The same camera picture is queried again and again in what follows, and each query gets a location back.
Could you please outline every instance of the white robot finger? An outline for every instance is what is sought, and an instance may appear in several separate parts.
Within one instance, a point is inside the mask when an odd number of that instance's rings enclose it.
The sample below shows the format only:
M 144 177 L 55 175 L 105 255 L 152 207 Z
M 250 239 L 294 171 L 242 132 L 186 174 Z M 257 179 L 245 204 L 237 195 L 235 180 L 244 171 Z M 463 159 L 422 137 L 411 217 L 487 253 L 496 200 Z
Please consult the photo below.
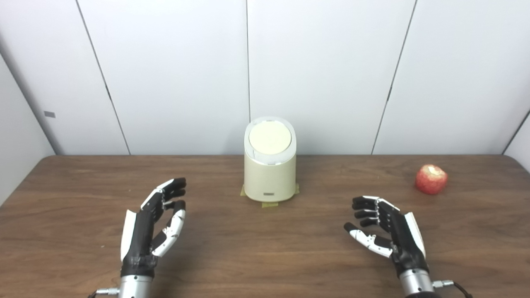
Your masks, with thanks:
M 166 205 L 168 208 L 173 208 L 173 216 L 168 221 L 167 226 L 153 239 L 152 255 L 162 257 L 166 254 L 171 246 L 173 246 L 180 235 L 184 219 L 186 217 L 186 203 L 182 200 L 173 202 L 173 204 Z
M 359 243 L 364 245 L 369 250 L 381 255 L 383 257 L 389 258 L 392 254 L 391 241 L 389 239 L 369 235 L 361 231 L 352 223 L 344 224 L 344 229 Z

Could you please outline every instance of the black cable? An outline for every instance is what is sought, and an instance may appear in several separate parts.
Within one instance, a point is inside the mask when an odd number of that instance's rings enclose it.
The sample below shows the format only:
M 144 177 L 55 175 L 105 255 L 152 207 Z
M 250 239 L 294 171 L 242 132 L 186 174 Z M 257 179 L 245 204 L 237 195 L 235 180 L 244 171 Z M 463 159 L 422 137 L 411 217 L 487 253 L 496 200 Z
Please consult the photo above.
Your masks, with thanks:
M 465 298 L 473 298 L 473 295 L 471 295 L 470 293 L 468 293 L 463 286 L 457 284 L 456 282 L 453 282 L 453 285 L 455 287 L 457 287 L 465 296 Z

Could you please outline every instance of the black robotic finger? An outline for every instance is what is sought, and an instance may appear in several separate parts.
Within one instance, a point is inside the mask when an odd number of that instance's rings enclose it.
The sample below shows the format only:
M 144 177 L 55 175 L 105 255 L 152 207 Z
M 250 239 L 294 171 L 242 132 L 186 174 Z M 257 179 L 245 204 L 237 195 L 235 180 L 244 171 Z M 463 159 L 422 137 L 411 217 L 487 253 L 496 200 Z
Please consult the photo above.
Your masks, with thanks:
M 153 192 L 142 203 L 140 209 L 153 212 L 155 221 L 158 221 L 164 212 L 162 208 L 164 203 L 163 197 L 164 196 L 160 191 L 153 190 Z
M 186 190 L 185 189 L 176 189 L 176 190 L 174 190 L 172 192 L 167 192 L 165 194 L 164 199 L 165 200 L 170 200 L 172 198 L 182 197 L 185 194 L 186 194 Z
M 346 230 L 346 232 L 349 233 L 349 232 L 351 232 L 353 230 L 358 230 L 359 228 L 356 227 L 354 224 L 348 222 L 348 223 L 344 224 L 344 229 Z
M 351 207 L 354 210 L 360 210 L 360 209 L 375 210 L 376 209 L 375 198 L 376 197 L 366 197 L 366 196 L 353 198 L 352 199 L 353 204 L 351 205 Z
M 377 218 L 377 212 L 369 210 L 369 209 L 363 209 L 363 210 L 355 212 L 354 216 L 355 218 L 365 218 L 365 217 Z
M 362 227 L 367 227 L 367 226 L 370 226 L 370 225 L 376 225 L 377 224 L 377 220 L 375 220 L 373 218 L 366 218 L 366 219 L 360 221 L 359 224 Z
M 186 187 L 186 178 L 175 178 L 165 183 L 162 183 L 158 188 L 164 190 L 166 194 L 170 194 L 178 189 Z
M 164 207 L 166 209 L 175 209 L 175 212 L 179 211 L 179 210 L 186 210 L 186 202 L 184 202 L 183 200 L 178 200 L 178 201 L 173 201 L 173 202 L 167 202 L 164 204 Z
M 379 246 L 379 247 L 392 249 L 392 241 L 390 239 L 387 239 L 387 238 L 384 238 L 384 237 L 381 237 L 381 236 L 377 236 L 374 239 L 374 244 Z
M 397 208 L 396 206 L 390 204 L 385 199 L 380 199 L 379 200 L 379 202 L 377 203 L 377 210 L 380 213 L 385 213 L 387 215 L 399 214 L 400 213 L 399 208 Z

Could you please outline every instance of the robot finger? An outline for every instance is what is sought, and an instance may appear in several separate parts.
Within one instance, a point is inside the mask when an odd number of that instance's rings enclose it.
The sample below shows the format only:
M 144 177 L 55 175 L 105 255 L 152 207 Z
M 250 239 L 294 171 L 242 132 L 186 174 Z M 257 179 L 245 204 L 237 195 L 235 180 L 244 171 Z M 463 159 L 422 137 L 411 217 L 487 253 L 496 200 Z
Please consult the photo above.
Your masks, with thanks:
M 171 193 L 168 193 L 168 194 L 166 193 L 164 195 L 164 200 L 165 201 L 169 201 L 172 198 L 182 197 L 185 194 L 186 194 L 186 190 L 185 189 L 177 189 L 177 190 L 172 191 Z
M 377 219 L 376 218 L 366 218 L 362 221 L 360 221 L 360 225 L 362 227 L 367 227 L 367 226 L 371 226 L 371 225 L 377 225 Z
M 155 188 L 149 196 L 144 200 L 144 202 L 140 205 L 141 210 L 153 210 L 155 208 L 162 207 L 162 203 L 164 202 L 164 194 L 162 191 L 158 188 Z
M 152 241 L 152 255 L 163 257 L 180 235 L 184 219 L 186 217 L 186 203 L 182 200 L 171 202 L 166 205 L 173 208 L 173 216 L 167 222 L 166 227 L 158 233 Z
M 377 199 L 379 199 L 379 197 L 372 197 L 372 196 L 355 197 L 352 199 L 353 204 L 351 205 L 351 207 L 354 210 L 361 210 L 361 209 L 376 210 Z
M 365 218 L 370 217 L 373 219 L 377 219 L 377 212 L 370 209 L 363 209 L 360 211 L 357 211 L 354 213 L 355 218 Z
M 369 250 L 389 258 L 392 254 L 392 243 L 389 239 L 384 237 L 369 235 L 361 231 L 352 223 L 344 224 L 344 229 L 359 243 L 364 245 Z
M 163 190 L 163 192 L 171 198 L 177 197 L 175 192 L 186 187 L 186 178 L 175 178 L 169 181 L 166 181 L 156 188 Z
M 387 214 L 400 212 L 399 208 L 397 208 L 396 206 L 392 205 L 390 202 L 388 202 L 387 200 L 385 200 L 383 198 L 379 198 L 377 200 L 377 210 L 380 213 L 386 212 Z

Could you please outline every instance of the robotic hand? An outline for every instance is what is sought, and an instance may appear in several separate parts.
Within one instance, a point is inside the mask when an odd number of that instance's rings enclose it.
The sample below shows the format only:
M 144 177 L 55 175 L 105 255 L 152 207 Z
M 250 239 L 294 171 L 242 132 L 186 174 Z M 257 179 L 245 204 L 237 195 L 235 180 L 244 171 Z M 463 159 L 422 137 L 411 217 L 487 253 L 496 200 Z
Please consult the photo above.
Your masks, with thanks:
M 148 298 L 155 276 L 158 258 L 163 257 L 175 244 L 186 215 L 183 200 L 170 201 L 183 196 L 185 178 L 171 179 L 157 186 L 134 213 L 127 210 L 121 237 L 121 285 L 120 288 L 104 288 L 96 295 L 118 295 L 119 298 Z M 173 209 L 173 216 L 166 227 L 153 238 L 154 224 L 164 211 Z
M 453 281 L 432 282 L 425 260 L 423 239 L 412 212 L 402 214 L 394 205 L 383 198 L 362 196 L 353 199 L 355 218 L 363 218 L 361 227 L 378 225 L 390 234 L 391 240 L 369 235 L 352 223 L 344 229 L 369 250 L 390 258 L 401 281 L 407 298 L 440 298 L 434 288 L 454 285 L 466 296 L 472 298 L 460 285 Z

